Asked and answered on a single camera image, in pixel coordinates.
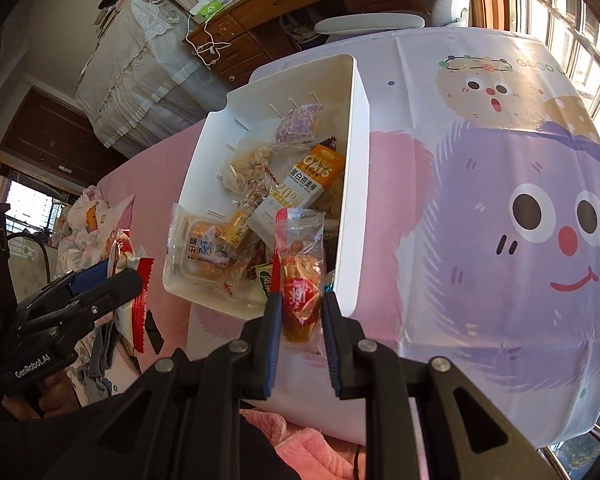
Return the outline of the person's left hand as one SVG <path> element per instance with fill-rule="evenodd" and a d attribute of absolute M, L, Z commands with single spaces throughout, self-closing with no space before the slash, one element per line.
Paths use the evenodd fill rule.
<path fill-rule="evenodd" d="M 80 408 L 78 397 L 65 370 L 47 377 L 38 386 L 38 403 L 30 404 L 19 396 L 4 396 L 2 405 L 19 420 L 55 417 Z"/>

